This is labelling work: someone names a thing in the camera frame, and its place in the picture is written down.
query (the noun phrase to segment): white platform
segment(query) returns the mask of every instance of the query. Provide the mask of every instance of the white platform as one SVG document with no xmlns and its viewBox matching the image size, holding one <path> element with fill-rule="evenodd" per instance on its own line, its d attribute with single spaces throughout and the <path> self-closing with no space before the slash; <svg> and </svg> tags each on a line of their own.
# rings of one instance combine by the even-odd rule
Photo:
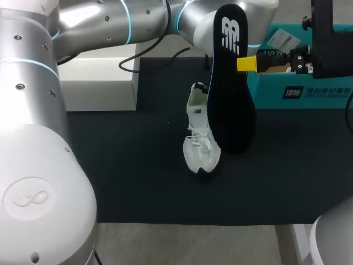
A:
<svg viewBox="0 0 353 265">
<path fill-rule="evenodd" d="M 84 52 L 59 67 L 68 112 L 136 110 L 138 74 L 119 68 L 136 45 Z M 140 59 L 124 64 L 139 70 Z"/>
</svg>

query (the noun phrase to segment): black insole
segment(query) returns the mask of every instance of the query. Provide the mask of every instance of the black insole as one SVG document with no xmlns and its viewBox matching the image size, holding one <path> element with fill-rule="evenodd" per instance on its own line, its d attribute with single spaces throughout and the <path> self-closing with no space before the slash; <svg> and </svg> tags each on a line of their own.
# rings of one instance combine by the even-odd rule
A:
<svg viewBox="0 0 353 265">
<path fill-rule="evenodd" d="M 141 70 L 169 59 L 142 59 Z M 138 111 L 69 113 L 75 155 L 94 188 L 99 222 L 268 225 L 313 223 L 353 194 L 353 137 L 344 111 L 258 110 L 254 143 L 195 178 L 183 141 L 203 58 L 140 74 Z"/>
<path fill-rule="evenodd" d="M 241 7 L 228 4 L 217 11 L 213 44 L 208 121 L 223 152 L 242 153 L 253 142 L 256 112 L 247 74 L 237 72 L 237 58 L 248 53 L 248 21 Z"/>
</svg>

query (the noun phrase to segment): screw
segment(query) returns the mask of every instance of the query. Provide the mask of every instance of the screw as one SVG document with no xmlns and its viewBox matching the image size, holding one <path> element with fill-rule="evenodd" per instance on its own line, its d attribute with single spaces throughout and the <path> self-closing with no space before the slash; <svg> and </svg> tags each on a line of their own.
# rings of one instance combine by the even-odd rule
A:
<svg viewBox="0 0 353 265">
<path fill-rule="evenodd" d="M 53 98 L 56 97 L 56 94 L 55 94 L 55 92 L 54 92 L 53 90 L 49 90 L 49 94 L 51 94 L 51 96 L 52 96 Z"/>
<path fill-rule="evenodd" d="M 22 90 L 22 89 L 24 89 L 26 86 L 24 85 L 24 84 L 17 84 L 16 85 L 16 89 L 18 89 L 18 90 Z"/>
</svg>

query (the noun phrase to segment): robotic arm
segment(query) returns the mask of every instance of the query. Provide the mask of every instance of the robotic arm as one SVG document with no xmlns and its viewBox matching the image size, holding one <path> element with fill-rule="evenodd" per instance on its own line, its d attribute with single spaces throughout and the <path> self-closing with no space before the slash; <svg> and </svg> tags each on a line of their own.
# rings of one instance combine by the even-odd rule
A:
<svg viewBox="0 0 353 265">
<path fill-rule="evenodd" d="M 169 0 L 169 33 L 213 53 L 213 20 L 229 3 L 245 11 L 255 55 L 278 0 Z M 63 10 L 59 0 L 0 0 L 1 265 L 92 263 L 97 204 L 70 148 L 57 60 L 155 39 L 166 21 L 162 0 L 90 0 Z"/>
</svg>

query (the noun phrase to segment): black mat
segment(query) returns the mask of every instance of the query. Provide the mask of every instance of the black mat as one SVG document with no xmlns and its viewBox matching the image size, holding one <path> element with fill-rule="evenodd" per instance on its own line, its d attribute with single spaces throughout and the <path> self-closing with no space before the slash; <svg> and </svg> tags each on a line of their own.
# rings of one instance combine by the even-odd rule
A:
<svg viewBox="0 0 353 265">
<path fill-rule="evenodd" d="M 141 69 L 165 59 L 144 59 Z M 183 157 L 190 86 L 203 59 L 177 59 L 140 76 L 137 113 L 69 113 L 76 156 L 99 222 L 212 225 L 312 223 L 353 195 L 353 136 L 343 110 L 259 110 L 254 145 L 223 155 L 200 180 Z"/>
</svg>

